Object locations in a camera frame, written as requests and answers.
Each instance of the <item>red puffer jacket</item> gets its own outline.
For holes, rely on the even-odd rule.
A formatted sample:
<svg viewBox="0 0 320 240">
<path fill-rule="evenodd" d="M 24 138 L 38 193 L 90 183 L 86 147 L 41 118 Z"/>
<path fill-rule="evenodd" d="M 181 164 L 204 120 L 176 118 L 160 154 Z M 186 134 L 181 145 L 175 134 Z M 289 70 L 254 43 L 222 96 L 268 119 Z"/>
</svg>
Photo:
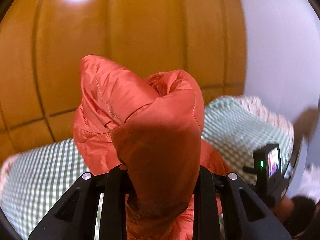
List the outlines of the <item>red puffer jacket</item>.
<svg viewBox="0 0 320 240">
<path fill-rule="evenodd" d="M 82 59 L 80 75 L 75 142 L 95 175 L 127 166 L 136 190 L 127 201 L 128 239 L 192 239 L 199 164 L 230 172 L 201 140 L 204 103 L 196 81 L 183 70 L 143 80 L 93 55 Z"/>
</svg>

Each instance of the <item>checkered blanket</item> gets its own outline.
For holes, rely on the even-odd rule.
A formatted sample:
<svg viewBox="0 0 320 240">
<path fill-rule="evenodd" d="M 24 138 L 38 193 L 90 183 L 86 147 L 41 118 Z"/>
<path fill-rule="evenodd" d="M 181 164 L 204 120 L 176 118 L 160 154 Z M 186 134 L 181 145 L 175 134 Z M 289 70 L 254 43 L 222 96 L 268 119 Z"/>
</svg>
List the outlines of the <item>checkered blanket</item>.
<svg viewBox="0 0 320 240">
<path fill-rule="evenodd" d="M 279 143 L 282 167 L 287 166 L 290 140 L 279 128 L 263 122 L 231 97 L 218 98 L 205 109 L 202 138 L 220 151 L 224 160 L 247 182 L 242 173 L 253 165 L 252 152 L 267 143 Z M 73 139 L 25 152 L 13 163 L 0 202 L 10 223 L 28 239 L 44 215 L 63 193 L 89 171 Z M 95 239 L 98 240 L 102 198 L 98 208 Z"/>
</svg>

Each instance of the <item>white furry fabric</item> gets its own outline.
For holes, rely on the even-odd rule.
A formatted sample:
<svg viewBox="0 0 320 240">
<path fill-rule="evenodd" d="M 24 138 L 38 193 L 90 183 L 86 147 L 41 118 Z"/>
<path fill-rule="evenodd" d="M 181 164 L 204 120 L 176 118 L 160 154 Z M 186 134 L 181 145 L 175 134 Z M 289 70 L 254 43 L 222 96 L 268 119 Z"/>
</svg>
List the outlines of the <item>white furry fabric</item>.
<svg viewBox="0 0 320 240">
<path fill-rule="evenodd" d="M 316 203 L 320 200 L 320 167 L 310 166 L 302 176 L 302 181 L 296 195 L 306 196 Z"/>
</svg>

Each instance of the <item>camera screen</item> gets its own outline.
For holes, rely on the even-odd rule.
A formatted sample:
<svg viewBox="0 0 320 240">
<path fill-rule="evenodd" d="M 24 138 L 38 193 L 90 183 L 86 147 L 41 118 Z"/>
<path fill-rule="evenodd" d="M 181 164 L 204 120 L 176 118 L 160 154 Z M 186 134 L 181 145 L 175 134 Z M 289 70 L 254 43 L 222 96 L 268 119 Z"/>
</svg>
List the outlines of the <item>camera screen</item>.
<svg viewBox="0 0 320 240">
<path fill-rule="evenodd" d="M 278 148 L 274 148 L 268 153 L 269 178 L 279 169 Z"/>
</svg>

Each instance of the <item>wooden headboard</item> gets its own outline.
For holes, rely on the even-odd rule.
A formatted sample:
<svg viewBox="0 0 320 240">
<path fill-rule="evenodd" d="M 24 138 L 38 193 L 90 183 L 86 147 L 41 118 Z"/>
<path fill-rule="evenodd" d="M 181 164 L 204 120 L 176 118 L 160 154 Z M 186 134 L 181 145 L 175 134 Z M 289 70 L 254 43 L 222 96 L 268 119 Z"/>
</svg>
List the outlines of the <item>wooden headboard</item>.
<svg viewBox="0 0 320 240">
<path fill-rule="evenodd" d="M 204 101 L 243 93 L 240 0 L 14 0 L 0 22 L 0 163 L 72 137 L 89 54 L 141 77 L 184 69 Z"/>
</svg>

